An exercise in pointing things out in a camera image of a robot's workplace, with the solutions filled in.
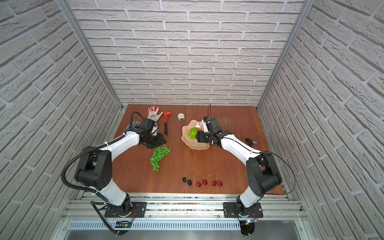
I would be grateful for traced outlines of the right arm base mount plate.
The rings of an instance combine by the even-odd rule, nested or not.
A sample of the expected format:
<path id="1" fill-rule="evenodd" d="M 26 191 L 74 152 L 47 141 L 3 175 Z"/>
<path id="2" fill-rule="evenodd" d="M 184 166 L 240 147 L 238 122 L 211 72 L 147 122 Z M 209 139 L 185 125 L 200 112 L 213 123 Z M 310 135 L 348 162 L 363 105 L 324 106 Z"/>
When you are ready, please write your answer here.
<path id="1" fill-rule="evenodd" d="M 244 208 L 240 203 L 224 202 L 223 211 L 225 218 L 253 218 L 260 219 L 264 217 L 260 203 L 255 203 L 249 208 Z"/>

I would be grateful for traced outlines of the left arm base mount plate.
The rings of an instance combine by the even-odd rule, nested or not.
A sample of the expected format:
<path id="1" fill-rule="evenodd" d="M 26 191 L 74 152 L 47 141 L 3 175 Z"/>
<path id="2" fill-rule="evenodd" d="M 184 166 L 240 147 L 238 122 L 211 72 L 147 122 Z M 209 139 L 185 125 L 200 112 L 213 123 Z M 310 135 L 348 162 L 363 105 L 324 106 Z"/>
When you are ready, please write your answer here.
<path id="1" fill-rule="evenodd" d="M 146 212 L 146 202 L 124 202 L 121 206 L 107 204 L 106 218 L 143 218 Z"/>

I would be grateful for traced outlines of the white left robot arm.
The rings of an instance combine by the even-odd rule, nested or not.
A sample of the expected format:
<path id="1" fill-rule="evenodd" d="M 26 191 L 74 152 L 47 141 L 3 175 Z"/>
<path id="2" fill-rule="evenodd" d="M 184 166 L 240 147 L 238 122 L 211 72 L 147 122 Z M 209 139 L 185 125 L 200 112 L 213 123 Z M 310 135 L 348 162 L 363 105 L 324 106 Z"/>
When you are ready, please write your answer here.
<path id="1" fill-rule="evenodd" d="M 85 148 L 85 154 L 78 162 L 75 180 L 89 188 L 90 192 L 105 203 L 123 206 L 129 197 L 113 180 L 115 158 L 137 145 L 155 149 L 166 143 L 164 136 L 155 130 L 155 122 L 143 119 L 139 126 L 130 127 L 118 138 L 95 148 Z"/>

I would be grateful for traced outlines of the green fake grape bunch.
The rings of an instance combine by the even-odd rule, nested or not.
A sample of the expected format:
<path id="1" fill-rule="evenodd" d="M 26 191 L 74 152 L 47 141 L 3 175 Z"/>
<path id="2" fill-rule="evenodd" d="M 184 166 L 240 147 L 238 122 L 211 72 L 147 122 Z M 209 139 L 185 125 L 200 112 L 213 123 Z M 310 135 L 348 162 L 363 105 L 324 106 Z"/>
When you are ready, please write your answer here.
<path id="1" fill-rule="evenodd" d="M 171 152 L 167 146 L 161 146 L 154 150 L 153 155 L 150 157 L 150 162 L 153 170 L 158 172 L 160 170 L 160 161 Z"/>

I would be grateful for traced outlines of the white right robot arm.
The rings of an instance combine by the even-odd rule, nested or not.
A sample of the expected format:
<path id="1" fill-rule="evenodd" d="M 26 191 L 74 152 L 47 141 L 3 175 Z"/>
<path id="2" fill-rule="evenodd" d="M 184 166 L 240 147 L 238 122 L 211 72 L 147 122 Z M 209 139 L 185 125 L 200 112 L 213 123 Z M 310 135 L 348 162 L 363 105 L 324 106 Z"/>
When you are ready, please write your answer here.
<path id="1" fill-rule="evenodd" d="M 240 210 L 251 208 L 265 194 L 282 183 L 282 176 L 271 152 L 261 152 L 240 141 L 230 131 L 222 130 L 216 118 L 205 117 L 203 130 L 197 133 L 199 143 L 218 146 L 238 158 L 247 167 L 248 187 L 238 196 Z"/>

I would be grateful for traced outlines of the green bumpy fake fruit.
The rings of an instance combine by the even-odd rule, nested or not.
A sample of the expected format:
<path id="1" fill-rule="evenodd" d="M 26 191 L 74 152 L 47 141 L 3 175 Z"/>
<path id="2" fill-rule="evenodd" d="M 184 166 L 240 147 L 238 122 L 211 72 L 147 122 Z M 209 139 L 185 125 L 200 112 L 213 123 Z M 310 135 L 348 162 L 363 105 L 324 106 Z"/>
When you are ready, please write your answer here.
<path id="1" fill-rule="evenodd" d="M 189 130 L 188 135 L 189 135 L 189 137 L 190 137 L 191 139 L 196 139 L 197 134 L 198 134 L 199 131 L 200 131 L 200 130 L 199 130 L 198 128 L 192 128 L 192 129 Z"/>

